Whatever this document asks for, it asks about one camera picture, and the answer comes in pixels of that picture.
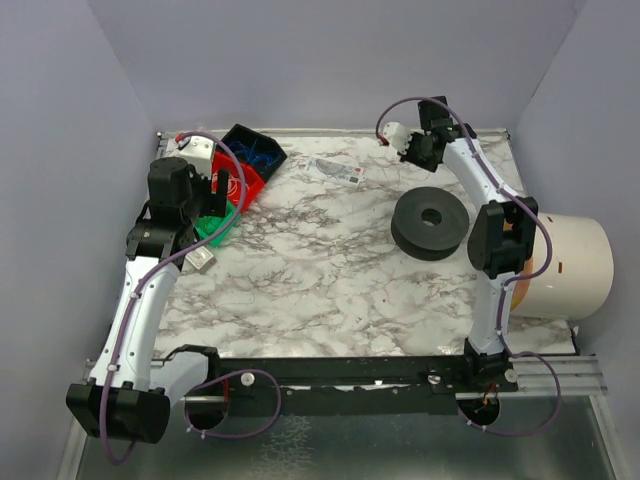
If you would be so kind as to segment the black cable spool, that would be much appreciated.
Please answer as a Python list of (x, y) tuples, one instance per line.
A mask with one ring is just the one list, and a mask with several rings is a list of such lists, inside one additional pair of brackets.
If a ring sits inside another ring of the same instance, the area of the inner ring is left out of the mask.
[(440, 188), (418, 187), (397, 201), (391, 234), (410, 257), (439, 261), (456, 252), (469, 225), (467, 209), (455, 195)]

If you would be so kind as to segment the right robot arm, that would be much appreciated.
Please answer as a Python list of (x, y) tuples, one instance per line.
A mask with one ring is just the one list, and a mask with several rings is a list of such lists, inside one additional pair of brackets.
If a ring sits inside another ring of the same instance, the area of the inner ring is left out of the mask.
[(418, 187), (397, 201), (391, 233), (407, 255), (425, 261), (451, 256), (461, 243), (477, 272), (472, 329), (456, 359), (461, 381), (489, 381), (508, 367), (499, 337), (508, 325), (515, 277), (534, 250), (538, 204), (520, 197), (486, 159), (476, 134), (448, 107), (445, 97), (418, 102), (421, 130), (387, 124), (384, 139), (403, 162), (434, 172), (445, 165), (476, 209), (471, 221), (462, 203), (435, 187)]

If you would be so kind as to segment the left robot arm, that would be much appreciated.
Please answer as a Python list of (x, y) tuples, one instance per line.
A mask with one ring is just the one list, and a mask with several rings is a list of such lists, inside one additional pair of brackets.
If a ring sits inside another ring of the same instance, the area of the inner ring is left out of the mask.
[(66, 405), (91, 437), (154, 444), (174, 405), (208, 376), (212, 350), (183, 346), (152, 362), (160, 320), (181, 274), (180, 251), (194, 245), (211, 182), (179, 157), (150, 165), (149, 199), (126, 240), (123, 287), (111, 329), (87, 380), (70, 385)]

